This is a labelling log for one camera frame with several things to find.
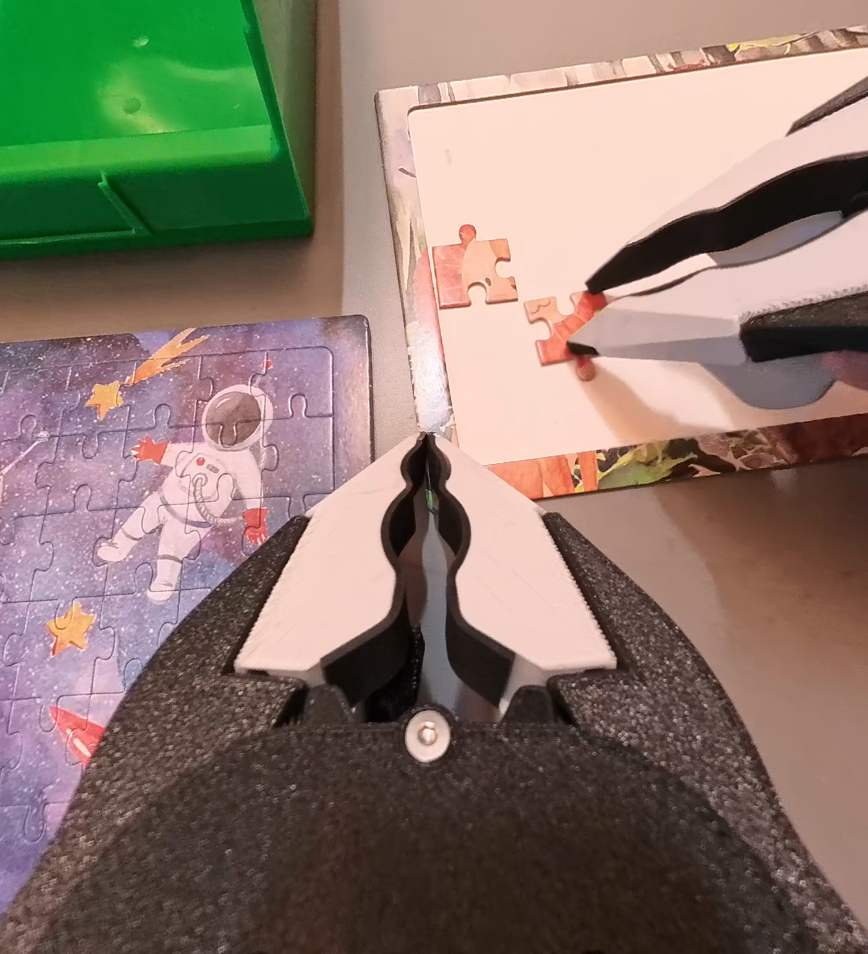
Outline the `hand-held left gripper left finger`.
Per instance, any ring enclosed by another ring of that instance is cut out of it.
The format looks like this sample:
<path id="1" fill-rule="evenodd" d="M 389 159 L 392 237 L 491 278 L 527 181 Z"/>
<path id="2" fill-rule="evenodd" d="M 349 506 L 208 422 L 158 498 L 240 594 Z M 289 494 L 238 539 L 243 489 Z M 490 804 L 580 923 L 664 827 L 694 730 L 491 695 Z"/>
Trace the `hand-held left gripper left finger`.
<path id="1" fill-rule="evenodd" d="M 235 671 L 299 680 L 389 680 L 410 640 L 399 555 L 415 532 L 424 434 L 314 505 Z"/>

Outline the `space jigsaw puzzle board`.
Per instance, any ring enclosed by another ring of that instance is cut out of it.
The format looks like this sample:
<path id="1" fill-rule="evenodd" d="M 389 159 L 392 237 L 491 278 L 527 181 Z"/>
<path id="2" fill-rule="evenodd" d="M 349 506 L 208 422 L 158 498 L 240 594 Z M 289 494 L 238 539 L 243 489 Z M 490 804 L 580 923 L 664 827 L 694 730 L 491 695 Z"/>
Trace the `space jigsaw puzzle board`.
<path id="1" fill-rule="evenodd" d="M 0 344 L 0 914 L 173 629 L 373 450 L 362 316 Z"/>

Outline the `greenish jigsaw piece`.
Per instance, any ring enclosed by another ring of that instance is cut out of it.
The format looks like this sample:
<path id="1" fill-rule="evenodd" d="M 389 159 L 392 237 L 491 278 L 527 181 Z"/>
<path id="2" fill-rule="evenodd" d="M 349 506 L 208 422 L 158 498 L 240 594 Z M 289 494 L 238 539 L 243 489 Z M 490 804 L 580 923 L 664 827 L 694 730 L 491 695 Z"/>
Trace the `greenish jigsaw piece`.
<path id="1" fill-rule="evenodd" d="M 463 721 L 480 716 L 479 699 L 454 672 L 446 647 L 446 582 L 451 548 L 438 529 L 437 507 L 425 486 L 414 497 L 416 530 L 399 556 L 412 625 L 424 641 L 417 703 L 448 709 Z"/>

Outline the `orange tan jigsaw piece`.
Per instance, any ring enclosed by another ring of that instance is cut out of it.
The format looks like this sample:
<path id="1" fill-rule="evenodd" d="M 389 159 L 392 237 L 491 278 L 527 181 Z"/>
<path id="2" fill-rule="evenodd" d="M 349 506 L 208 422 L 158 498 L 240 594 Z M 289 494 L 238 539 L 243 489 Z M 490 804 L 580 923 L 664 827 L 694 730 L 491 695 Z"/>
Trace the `orange tan jigsaw piece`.
<path id="1" fill-rule="evenodd" d="M 487 304 L 518 300 L 516 279 L 497 272 L 499 263 L 511 262 L 506 238 L 479 239 L 475 226 L 465 223 L 459 229 L 457 242 L 437 245 L 431 255 L 440 309 L 470 306 L 470 289 L 474 286 L 483 289 Z"/>

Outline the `green plastic bin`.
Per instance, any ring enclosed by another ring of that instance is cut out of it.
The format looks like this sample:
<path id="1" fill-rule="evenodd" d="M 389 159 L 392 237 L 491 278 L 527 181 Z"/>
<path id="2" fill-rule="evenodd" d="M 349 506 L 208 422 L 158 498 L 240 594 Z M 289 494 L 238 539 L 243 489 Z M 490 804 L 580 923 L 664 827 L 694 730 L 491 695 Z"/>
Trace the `green plastic bin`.
<path id="1" fill-rule="evenodd" d="M 0 259 L 307 237 L 317 2 L 0 1 Z"/>

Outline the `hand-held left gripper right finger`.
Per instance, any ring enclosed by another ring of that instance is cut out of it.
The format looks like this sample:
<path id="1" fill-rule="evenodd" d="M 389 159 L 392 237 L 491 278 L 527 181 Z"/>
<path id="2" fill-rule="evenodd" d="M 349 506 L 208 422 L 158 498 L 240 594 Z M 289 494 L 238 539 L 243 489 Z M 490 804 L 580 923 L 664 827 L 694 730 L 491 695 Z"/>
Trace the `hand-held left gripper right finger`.
<path id="1" fill-rule="evenodd" d="M 461 683 L 507 706 L 523 686 L 615 670 L 616 653 L 547 513 L 445 439 L 428 434 L 426 444 L 438 531 L 453 555 L 445 638 Z"/>

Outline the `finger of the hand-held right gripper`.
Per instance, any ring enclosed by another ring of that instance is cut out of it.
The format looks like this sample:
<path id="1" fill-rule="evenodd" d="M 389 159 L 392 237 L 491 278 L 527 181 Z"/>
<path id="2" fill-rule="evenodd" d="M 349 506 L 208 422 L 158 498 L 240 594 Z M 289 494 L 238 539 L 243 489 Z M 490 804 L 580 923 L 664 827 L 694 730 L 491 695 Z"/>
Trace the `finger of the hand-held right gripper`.
<path id="1" fill-rule="evenodd" d="M 868 209 L 796 221 L 710 257 L 713 265 L 607 304 L 569 350 L 708 365 L 868 354 Z"/>
<path id="2" fill-rule="evenodd" d="M 726 252 L 810 217 L 868 209 L 868 151 L 779 173 L 722 206 L 680 215 L 632 241 L 586 282 L 593 294 L 658 275 L 692 256 Z"/>

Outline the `animal jigsaw puzzle board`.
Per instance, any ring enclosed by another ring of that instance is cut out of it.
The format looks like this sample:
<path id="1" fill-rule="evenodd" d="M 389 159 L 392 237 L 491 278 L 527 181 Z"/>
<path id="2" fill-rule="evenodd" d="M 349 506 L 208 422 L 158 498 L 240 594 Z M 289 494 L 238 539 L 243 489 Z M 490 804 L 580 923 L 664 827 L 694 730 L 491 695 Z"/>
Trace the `animal jigsaw puzzle board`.
<path id="1" fill-rule="evenodd" d="M 868 26 L 381 90 L 416 418 L 541 500 L 868 455 L 868 392 L 749 404 L 697 364 L 541 365 L 524 303 L 570 295 L 629 238 L 868 74 Z M 514 303 L 440 309 L 431 250 L 507 239 Z"/>

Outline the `red orange jigsaw piece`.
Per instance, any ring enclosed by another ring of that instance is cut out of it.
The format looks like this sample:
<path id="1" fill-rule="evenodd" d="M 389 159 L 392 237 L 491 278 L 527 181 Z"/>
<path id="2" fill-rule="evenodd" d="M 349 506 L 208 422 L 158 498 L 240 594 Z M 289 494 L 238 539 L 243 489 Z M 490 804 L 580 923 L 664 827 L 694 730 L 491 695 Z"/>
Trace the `red orange jigsaw piece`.
<path id="1" fill-rule="evenodd" d="M 526 301 L 524 311 L 529 322 L 543 322 L 548 329 L 546 338 L 535 341 L 540 364 L 572 362 L 579 380 L 588 382 L 596 375 L 593 359 L 587 355 L 574 355 L 567 347 L 567 341 L 607 305 L 607 298 L 583 291 L 572 293 L 570 301 L 572 312 L 569 314 L 560 312 L 556 296 Z"/>

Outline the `grey desk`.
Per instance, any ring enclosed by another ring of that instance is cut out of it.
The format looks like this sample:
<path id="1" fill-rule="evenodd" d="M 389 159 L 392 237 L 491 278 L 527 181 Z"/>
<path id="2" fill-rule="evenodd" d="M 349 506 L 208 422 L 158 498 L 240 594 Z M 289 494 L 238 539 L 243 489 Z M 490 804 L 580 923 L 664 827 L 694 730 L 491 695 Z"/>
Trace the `grey desk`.
<path id="1" fill-rule="evenodd" d="M 310 239 L 0 260 L 0 341 L 362 314 L 376 451 L 416 423 L 380 89 L 868 24 L 868 2 L 319 2 Z M 868 930 L 868 460 L 550 506 L 713 668 Z"/>

